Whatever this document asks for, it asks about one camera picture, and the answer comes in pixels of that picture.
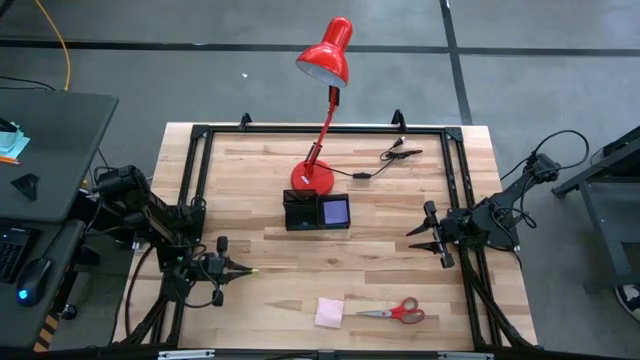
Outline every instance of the lamp base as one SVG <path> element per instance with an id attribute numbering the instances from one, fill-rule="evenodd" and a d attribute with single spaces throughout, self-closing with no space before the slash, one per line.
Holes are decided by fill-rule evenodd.
<path id="1" fill-rule="evenodd" d="M 324 161 L 316 160 L 316 164 L 329 167 Z M 307 162 L 303 161 L 296 165 L 291 172 L 291 186 L 295 190 L 315 190 L 318 195 L 327 195 L 333 187 L 333 171 L 314 166 L 313 173 L 304 181 L 304 171 L 307 169 Z"/>

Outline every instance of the scissors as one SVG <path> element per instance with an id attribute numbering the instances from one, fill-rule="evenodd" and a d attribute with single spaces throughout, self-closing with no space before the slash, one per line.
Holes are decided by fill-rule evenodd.
<path id="1" fill-rule="evenodd" d="M 418 309 L 418 300 L 414 297 L 408 297 L 402 300 L 400 306 L 391 310 L 360 311 L 356 314 L 398 319 L 403 324 L 416 324 L 424 320 L 424 311 Z"/>

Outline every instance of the red desk lamp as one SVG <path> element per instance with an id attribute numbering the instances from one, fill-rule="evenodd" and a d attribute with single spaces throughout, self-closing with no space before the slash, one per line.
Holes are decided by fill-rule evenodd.
<path id="1" fill-rule="evenodd" d="M 291 173 L 291 185 L 296 190 L 315 190 L 328 194 L 333 187 L 333 172 L 329 165 L 318 160 L 333 112 L 340 103 L 340 90 L 349 82 L 349 66 L 344 52 L 349 45 L 353 26 L 345 17 L 335 17 L 327 26 L 322 42 L 306 49 L 296 60 L 296 65 L 307 75 L 329 85 L 329 111 L 318 141 L 313 143 L 307 158 L 296 165 Z"/>

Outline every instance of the scissor blade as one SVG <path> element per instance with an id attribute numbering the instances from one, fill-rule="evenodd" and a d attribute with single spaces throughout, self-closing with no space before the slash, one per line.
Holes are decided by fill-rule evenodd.
<path id="1" fill-rule="evenodd" d="M 373 317 L 391 317 L 391 311 L 378 310 L 378 311 L 360 311 L 356 315 L 373 316 Z"/>

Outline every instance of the computer mouse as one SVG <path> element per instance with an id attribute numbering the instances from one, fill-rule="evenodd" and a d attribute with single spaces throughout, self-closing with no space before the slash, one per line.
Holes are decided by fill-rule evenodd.
<path id="1" fill-rule="evenodd" d="M 51 260 L 46 257 L 33 259 L 23 268 L 16 279 L 18 304 L 33 306 L 42 300 L 51 269 Z"/>

